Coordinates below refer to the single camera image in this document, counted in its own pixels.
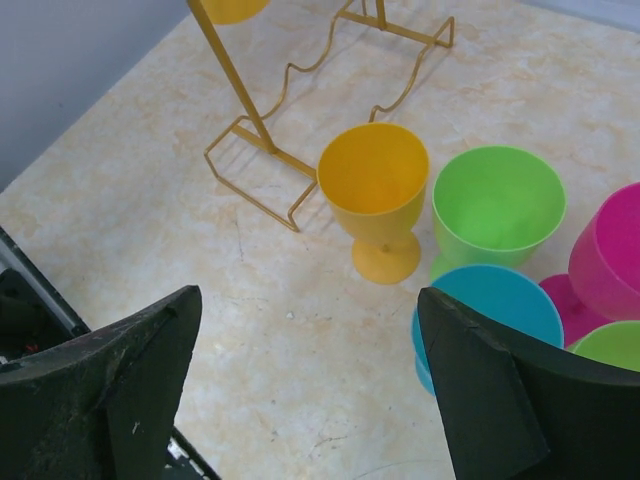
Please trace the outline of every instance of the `pink plastic goblet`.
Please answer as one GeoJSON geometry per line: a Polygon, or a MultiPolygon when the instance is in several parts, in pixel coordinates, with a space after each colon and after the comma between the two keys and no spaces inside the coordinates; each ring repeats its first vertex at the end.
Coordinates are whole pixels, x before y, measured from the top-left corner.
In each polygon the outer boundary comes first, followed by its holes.
{"type": "Polygon", "coordinates": [[[540,286],[560,313],[565,346],[607,323],[640,319],[640,183],[605,200],[571,251],[569,274],[540,286]]]}

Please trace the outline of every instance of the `gold wire frame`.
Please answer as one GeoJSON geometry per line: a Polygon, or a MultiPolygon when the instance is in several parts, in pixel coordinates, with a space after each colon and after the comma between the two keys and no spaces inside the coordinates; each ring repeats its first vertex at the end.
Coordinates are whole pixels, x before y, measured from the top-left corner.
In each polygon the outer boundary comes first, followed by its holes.
{"type": "Polygon", "coordinates": [[[240,78],[240,75],[235,69],[233,62],[229,57],[229,54],[224,48],[222,40],[218,36],[218,33],[216,32],[213,26],[213,23],[210,21],[207,15],[207,12],[202,5],[202,0],[187,0],[187,3],[189,4],[189,8],[193,13],[194,18],[200,25],[200,28],[204,33],[205,37],[207,38],[209,45],[213,49],[213,52],[215,53],[216,57],[218,58],[218,61],[220,62],[220,65],[222,66],[225,74],[227,75],[229,82],[231,83],[231,86],[235,90],[238,96],[238,99],[244,106],[245,111],[247,112],[246,115],[240,115],[238,118],[236,118],[231,123],[231,125],[229,125],[213,142],[211,142],[211,144],[204,151],[204,157],[207,163],[209,164],[209,167],[211,168],[211,172],[220,183],[230,188],[235,193],[243,197],[245,200],[252,203],[256,207],[258,207],[260,210],[265,212],[267,215],[273,217],[275,220],[277,220],[287,228],[293,230],[294,232],[299,232],[300,228],[298,227],[298,224],[293,218],[293,214],[298,209],[300,204],[311,194],[313,189],[316,187],[317,185],[316,171],[313,167],[307,165],[300,159],[294,157],[293,155],[290,155],[289,153],[277,147],[271,137],[271,134],[269,133],[269,131],[267,130],[267,127],[264,124],[264,120],[268,119],[278,111],[278,109],[280,108],[280,106],[282,105],[282,103],[284,102],[287,96],[287,91],[289,89],[289,74],[291,69],[294,69],[300,73],[311,73],[316,69],[318,69],[320,65],[322,65],[322,63],[325,61],[325,59],[329,55],[329,51],[331,50],[334,33],[335,33],[335,25],[337,20],[340,18],[349,20],[352,22],[356,22],[362,25],[366,25],[369,27],[375,27],[381,31],[389,32],[394,35],[399,35],[401,37],[408,38],[411,40],[415,40],[416,42],[422,43],[424,47],[416,58],[413,71],[411,72],[411,76],[409,78],[409,81],[404,91],[400,94],[398,99],[388,107],[375,105],[371,109],[371,113],[369,114],[369,122],[373,122],[375,121],[375,117],[378,112],[382,112],[382,113],[391,112],[392,110],[397,108],[402,103],[402,101],[407,97],[407,95],[413,88],[413,85],[415,84],[416,78],[418,76],[418,72],[420,70],[420,66],[422,64],[422,60],[424,59],[425,54],[432,47],[434,47],[435,45],[439,45],[445,48],[451,48],[453,46],[453,39],[454,39],[454,33],[455,33],[455,19],[453,17],[449,17],[434,35],[427,35],[424,33],[409,30],[400,25],[387,22],[384,0],[375,0],[375,3],[376,3],[375,16],[369,15],[367,13],[366,0],[361,0],[362,13],[355,13],[355,12],[349,11],[348,9],[349,7],[351,7],[354,1],[355,0],[347,0],[347,2],[342,6],[342,8],[340,8],[340,10],[338,10],[338,12],[331,19],[331,24],[329,26],[329,36],[327,39],[326,46],[324,48],[324,51],[318,58],[318,60],[313,65],[309,67],[300,67],[299,65],[296,65],[294,63],[288,63],[286,65],[284,70],[284,81],[282,85],[282,90],[280,92],[280,96],[278,97],[274,106],[267,113],[265,113],[264,115],[260,115],[258,113],[258,110],[256,109],[255,104],[251,100],[251,97],[249,96],[249,93],[247,92],[246,87],[242,83],[242,79],[240,78]],[[442,36],[442,34],[445,32],[447,28],[449,28],[448,40],[447,41],[440,40],[440,37],[442,36]],[[258,133],[257,135],[240,125],[240,123],[244,120],[248,120],[253,124],[253,126],[255,127],[258,133]],[[255,197],[245,192],[240,187],[238,187],[237,185],[233,184],[232,182],[227,180],[225,177],[220,175],[220,173],[218,172],[218,170],[216,169],[213,163],[213,160],[211,159],[210,153],[229,133],[234,133],[236,136],[246,140],[253,146],[270,154],[271,156],[278,159],[285,165],[288,165],[289,167],[303,174],[310,180],[310,183],[307,186],[307,188],[302,192],[302,194],[296,199],[296,201],[291,205],[291,207],[287,211],[286,218],[276,213],[274,210],[264,205],[260,200],[256,199],[255,197]]]}

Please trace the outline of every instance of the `yellow cup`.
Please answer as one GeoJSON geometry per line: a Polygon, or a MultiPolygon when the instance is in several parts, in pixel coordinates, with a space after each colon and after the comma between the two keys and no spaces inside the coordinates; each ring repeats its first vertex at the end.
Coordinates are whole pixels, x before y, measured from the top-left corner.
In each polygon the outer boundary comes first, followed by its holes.
{"type": "Polygon", "coordinates": [[[231,25],[257,15],[271,0],[201,0],[211,23],[231,25]]]}
{"type": "Polygon", "coordinates": [[[355,239],[353,263],[367,280],[398,283],[418,266],[420,244],[411,229],[422,213],[428,174],[420,139],[389,123],[347,130],[322,154],[318,184],[355,239]]]}

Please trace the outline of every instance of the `blue cup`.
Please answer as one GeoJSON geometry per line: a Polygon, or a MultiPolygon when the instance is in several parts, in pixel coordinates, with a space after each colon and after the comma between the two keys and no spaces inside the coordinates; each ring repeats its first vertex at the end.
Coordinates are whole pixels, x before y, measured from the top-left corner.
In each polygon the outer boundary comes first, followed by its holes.
{"type": "MultiPolygon", "coordinates": [[[[432,284],[496,322],[558,348],[564,345],[562,321],[540,286],[515,270],[498,265],[467,265],[439,277],[432,284]]],[[[424,388],[435,395],[417,309],[411,337],[416,351],[416,373],[424,388]]]]}

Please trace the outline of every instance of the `beige tile floor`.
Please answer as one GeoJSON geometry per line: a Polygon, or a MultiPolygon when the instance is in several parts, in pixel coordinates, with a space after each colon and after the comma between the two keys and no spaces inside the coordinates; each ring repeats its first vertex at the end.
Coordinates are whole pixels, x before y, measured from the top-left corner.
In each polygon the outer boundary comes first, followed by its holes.
{"type": "MultiPolygon", "coordinates": [[[[523,271],[566,268],[579,231],[613,190],[640,180],[640,36],[506,0],[388,1],[389,18],[434,29],[455,15],[395,113],[435,174],[457,153],[509,143],[566,182],[567,219],[523,271]]],[[[341,0],[274,0],[220,29],[264,111],[288,60],[320,53],[341,0]]],[[[294,75],[270,122],[315,164],[373,104],[404,88],[419,46],[339,23],[329,63],[294,75]]],[[[294,234],[215,182],[203,148],[240,112],[192,18],[0,196],[0,222],[93,328],[184,284],[204,317],[176,419],[225,479],[451,479],[437,405],[413,370],[409,319],[437,252],[430,208],[415,228],[418,271],[363,281],[350,238],[316,192],[294,234]]],[[[241,142],[224,171],[282,211],[304,179],[241,142]]]]}

